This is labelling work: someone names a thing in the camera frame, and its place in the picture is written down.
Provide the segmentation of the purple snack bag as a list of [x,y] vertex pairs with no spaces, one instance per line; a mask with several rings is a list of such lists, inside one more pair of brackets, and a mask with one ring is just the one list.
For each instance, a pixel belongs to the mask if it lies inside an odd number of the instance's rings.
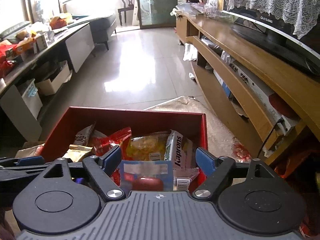
[[84,178],[75,178],[75,182],[78,184],[83,184],[85,182]]

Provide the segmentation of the cardboard box under table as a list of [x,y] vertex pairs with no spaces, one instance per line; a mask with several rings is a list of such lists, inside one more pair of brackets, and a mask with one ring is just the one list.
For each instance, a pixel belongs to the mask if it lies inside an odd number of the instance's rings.
[[51,74],[47,78],[35,83],[35,86],[41,95],[54,95],[64,83],[69,81],[71,75],[72,71],[69,69],[68,62],[61,61],[53,66]]

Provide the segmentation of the wooden TV console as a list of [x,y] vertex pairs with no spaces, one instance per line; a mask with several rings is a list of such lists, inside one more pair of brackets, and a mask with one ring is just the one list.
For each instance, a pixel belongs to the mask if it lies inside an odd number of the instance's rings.
[[[261,157],[261,147],[275,148],[267,158],[274,163],[294,146],[307,147],[319,140],[319,82],[233,33],[227,23],[202,15],[177,13],[176,30],[181,41],[193,44],[196,81],[210,109],[248,149]],[[275,131],[274,121],[259,98],[219,55],[201,41],[209,38],[274,90],[299,116],[287,135]]]

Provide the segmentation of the white Kaprons wafer pack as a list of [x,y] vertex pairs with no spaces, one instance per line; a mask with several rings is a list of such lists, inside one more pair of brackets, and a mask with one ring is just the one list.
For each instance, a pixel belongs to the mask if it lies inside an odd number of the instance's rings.
[[164,160],[172,163],[174,189],[187,191],[199,175],[195,159],[196,145],[178,131],[171,130],[167,138]]

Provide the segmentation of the yellow waffle snack bag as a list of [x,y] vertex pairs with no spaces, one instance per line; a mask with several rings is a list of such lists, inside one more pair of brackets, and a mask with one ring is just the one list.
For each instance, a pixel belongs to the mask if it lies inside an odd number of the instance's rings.
[[168,136],[168,131],[161,131],[130,139],[125,159],[134,161],[164,160]]

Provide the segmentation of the dark long side table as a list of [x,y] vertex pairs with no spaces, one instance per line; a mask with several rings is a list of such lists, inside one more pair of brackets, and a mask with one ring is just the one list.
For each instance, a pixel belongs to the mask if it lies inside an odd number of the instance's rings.
[[45,56],[49,55],[58,46],[63,48],[60,56],[65,56],[69,67],[77,73],[85,59],[94,49],[89,24],[83,23],[63,31],[45,50],[28,57],[25,62],[18,64],[1,81],[1,109],[26,141],[38,140],[42,127],[23,101],[16,83],[29,74]]

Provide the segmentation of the sausage snack packet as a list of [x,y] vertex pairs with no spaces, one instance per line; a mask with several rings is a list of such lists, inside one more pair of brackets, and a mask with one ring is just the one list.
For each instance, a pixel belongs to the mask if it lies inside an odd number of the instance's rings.
[[174,175],[171,161],[129,161],[119,165],[120,187],[130,191],[172,191]]

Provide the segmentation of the red Korean snack bag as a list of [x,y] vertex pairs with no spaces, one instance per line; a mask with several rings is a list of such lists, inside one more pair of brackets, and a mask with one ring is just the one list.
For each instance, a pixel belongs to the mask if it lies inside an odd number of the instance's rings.
[[133,160],[127,155],[127,150],[131,145],[132,131],[130,127],[121,129],[110,136],[106,136],[103,133],[94,130],[88,146],[93,147],[93,151],[97,156],[103,156],[113,146],[119,146],[121,148],[122,160]]

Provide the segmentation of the glass sliding door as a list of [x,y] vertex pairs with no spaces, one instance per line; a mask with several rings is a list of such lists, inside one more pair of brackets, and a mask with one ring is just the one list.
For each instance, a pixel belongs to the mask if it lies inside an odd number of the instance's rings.
[[177,0],[138,0],[139,25],[142,29],[175,27],[176,20],[170,13]]

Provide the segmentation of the black television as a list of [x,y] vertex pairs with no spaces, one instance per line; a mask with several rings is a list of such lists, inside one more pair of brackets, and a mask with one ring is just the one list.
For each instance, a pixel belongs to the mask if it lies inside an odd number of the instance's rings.
[[236,17],[231,25],[238,36],[313,78],[319,78],[319,22],[302,38],[294,26],[265,12],[244,7],[223,12]]

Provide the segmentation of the silver chicken gizzard snack bag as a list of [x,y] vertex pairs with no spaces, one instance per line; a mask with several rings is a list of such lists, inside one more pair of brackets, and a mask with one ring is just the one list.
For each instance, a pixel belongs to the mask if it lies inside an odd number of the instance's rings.
[[73,144],[74,145],[80,145],[80,146],[87,146],[89,139],[94,131],[95,123],[91,124],[90,126],[85,127],[81,131],[79,131],[75,135],[75,139]]

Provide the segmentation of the white storage bin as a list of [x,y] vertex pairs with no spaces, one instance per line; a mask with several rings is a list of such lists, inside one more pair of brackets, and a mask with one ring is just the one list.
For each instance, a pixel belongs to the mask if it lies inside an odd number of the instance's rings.
[[35,79],[26,81],[17,87],[24,103],[35,119],[43,106],[39,96],[38,88],[35,86]]

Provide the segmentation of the wooden chair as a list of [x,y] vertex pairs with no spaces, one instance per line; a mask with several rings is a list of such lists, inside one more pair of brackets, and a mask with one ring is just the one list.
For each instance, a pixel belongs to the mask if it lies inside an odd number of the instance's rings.
[[121,0],[123,3],[123,7],[118,9],[118,17],[119,17],[119,23],[122,26],[123,25],[123,19],[122,14],[124,14],[124,23],[127,22],[127,15],[126,13],[128,11],[131,11],[134,9],[134,0]]

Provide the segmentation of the red plastic bag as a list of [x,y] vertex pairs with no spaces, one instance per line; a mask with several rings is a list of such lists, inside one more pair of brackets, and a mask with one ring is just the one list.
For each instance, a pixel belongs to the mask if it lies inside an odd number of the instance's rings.
[[13,69],[15,63],[8,58],[15,55],[17,45],[12,44],[8,40],[1,42],[1,61],[0,61],[0,77],[6,77]]

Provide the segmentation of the grey sofa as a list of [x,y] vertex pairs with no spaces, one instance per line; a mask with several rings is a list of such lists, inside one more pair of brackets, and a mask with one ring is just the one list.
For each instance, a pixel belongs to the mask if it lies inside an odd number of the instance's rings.
[[116,32],[117,18],[115,14],[109,16],[72,16],[74,24],[89,23],[94,44],[104,44],[109,50],[108,41],[112,33]]

